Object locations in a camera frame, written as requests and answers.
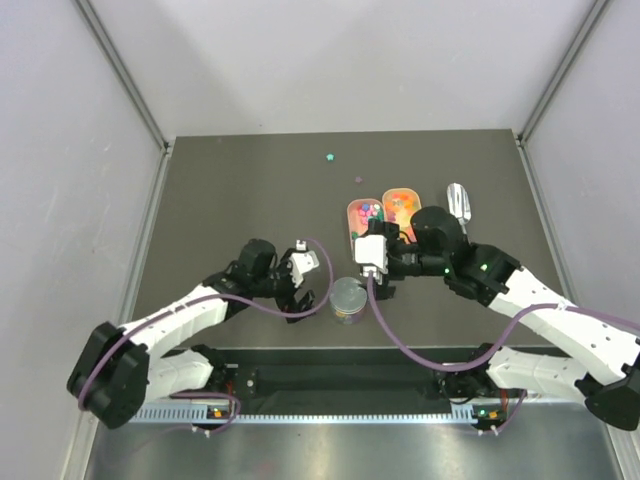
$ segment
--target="table surface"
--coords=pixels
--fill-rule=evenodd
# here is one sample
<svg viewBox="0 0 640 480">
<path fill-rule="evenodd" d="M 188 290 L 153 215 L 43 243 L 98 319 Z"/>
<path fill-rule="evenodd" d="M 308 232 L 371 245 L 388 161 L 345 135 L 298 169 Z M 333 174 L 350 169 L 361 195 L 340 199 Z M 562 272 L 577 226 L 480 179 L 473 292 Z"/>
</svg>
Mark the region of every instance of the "table surface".
<svg viewBox="0 0 640 480">
<path fill-rule="evenodd" d="M 333 162 L 326 155 L 335 155 Z M 356 183 L 356 177 L 362 177 Z M 446 207 L 447 185 L 469 193 L 472 241 L 518 258 L 550 288 L 560 282 L 529 183 L 509 130 L 373 132 L 178 138 L 150 242 L 134 318 L 183 296 L 236 259 L 251 238 L 279 253 L 297 238 L 328 250 L 336 278 L 357 276 L 346 208 L 409 187 L 422 205 Z M 328 271 L 307 287 L 321 298 Z M 381 303 L 391 328 L 411 346 L 469 346 L 495 340 L 508 319 L 457 297 L 442 279 L 407 279 Z M 273 301 L 265 304 L 275 308 Z M 297 324 L 247 309 L 194 336 L 215 347 L 385 347 L 390 340 L 372 313 L 352 326 L 329 307 Z M 511 345 L 544 345 L 517 327 Z"/>
<path fill-rule="evenodd" d="M 165 428 L 101 428 L 86 480 L 622 480 L 604 424 L 579 405 L 525 405 L 498 437 L 465 425 L 235 425 L 209 440 Z"/>
</svg>

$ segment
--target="white wall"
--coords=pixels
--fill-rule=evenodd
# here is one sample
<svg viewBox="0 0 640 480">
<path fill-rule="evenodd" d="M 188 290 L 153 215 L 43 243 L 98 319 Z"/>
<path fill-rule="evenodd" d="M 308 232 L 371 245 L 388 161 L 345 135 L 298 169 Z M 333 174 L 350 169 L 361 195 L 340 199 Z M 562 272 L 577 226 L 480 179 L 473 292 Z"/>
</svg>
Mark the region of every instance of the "white wall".
<svg viewBox="0 0 640 480">
<path fill-rule="evenodd" d="M 159 161 L 69 0 L 0 2 L 0 478 L 59 478 Z"/>
<path fill-rule="evenodd" d="M 592 0 L 93 0 L 167 136 L 523 127 Z"/>
<path fill-rule="evenodd" d="M 640 322 L 640 3 L 611 3 L 529 150 L 579 299 Z"/>
</svg>

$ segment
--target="metal scoop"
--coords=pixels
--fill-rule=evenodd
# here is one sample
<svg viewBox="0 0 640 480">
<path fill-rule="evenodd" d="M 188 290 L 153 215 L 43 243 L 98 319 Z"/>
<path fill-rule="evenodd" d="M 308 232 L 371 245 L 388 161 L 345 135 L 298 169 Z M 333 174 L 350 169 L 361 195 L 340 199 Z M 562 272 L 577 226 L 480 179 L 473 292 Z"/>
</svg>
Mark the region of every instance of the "metal scoop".
<svg viewBox="0 0 640 480">
<path fill-rule="evenodd" d="M 447 201 L 449 213 L 458 219 L 462 232 L 466 235 L 465 225 L 471 220 L 471 205 L 469 205 L 467 191 L 459 183 L 452 183 L 447 187 Z"/>
</svg>

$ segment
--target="dark gray table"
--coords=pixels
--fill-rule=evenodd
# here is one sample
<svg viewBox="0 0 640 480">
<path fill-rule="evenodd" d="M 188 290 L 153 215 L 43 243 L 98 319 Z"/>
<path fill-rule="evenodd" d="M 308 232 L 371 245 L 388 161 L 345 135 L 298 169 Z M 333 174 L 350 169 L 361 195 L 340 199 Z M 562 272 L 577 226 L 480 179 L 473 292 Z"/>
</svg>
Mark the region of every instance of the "dark gray table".
<svg viewBox="0 0 640 480">
<path fill-rule="evenodd" d="M 327 153 L 335 155 L 334 162 L 327 162 Z M 471 238 L 499 246 L 560 291 L 511 131 L 192 137 L 176 141 L 135 318 L 222 270 L 254 237 L 272 241 L 280 253 L 297 238 L 315 238 L 329 251 L 338 277 L 355 276 L 346 226 L 351 200 L 410 187 L 423 205 L 446 206 L 451 182 L 469 192 Z M 326 268 L 309 286 L 322 297 Z M 412 346 L 478 345 L 497 338 L 507 323 L 456 297 L 441 279 L 406 280 L 382 311 Z M 370 312 L 359 325 L 342 326 L 328 307 L 295 325 L 249 309 L 192 342 L 257 348 L 391 345 Z M 545 344 L 524 327 L 509 343 Z"/>
</svg>

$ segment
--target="clear plastic container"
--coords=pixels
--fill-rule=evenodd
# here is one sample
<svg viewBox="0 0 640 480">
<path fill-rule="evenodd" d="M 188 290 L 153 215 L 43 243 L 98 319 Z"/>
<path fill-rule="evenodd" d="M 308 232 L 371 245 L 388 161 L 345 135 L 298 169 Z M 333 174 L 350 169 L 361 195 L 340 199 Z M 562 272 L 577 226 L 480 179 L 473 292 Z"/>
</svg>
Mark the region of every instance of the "clear plastic container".
<svg viewBox="0 0 640 480">
<path fill-rule="evenodd" d="M 339 278 L 331 287 L 329 303 L 338 322 L 352 325 L 362 318 L 367 304 L 367 291 L 357 278 Z"/>
</svg>

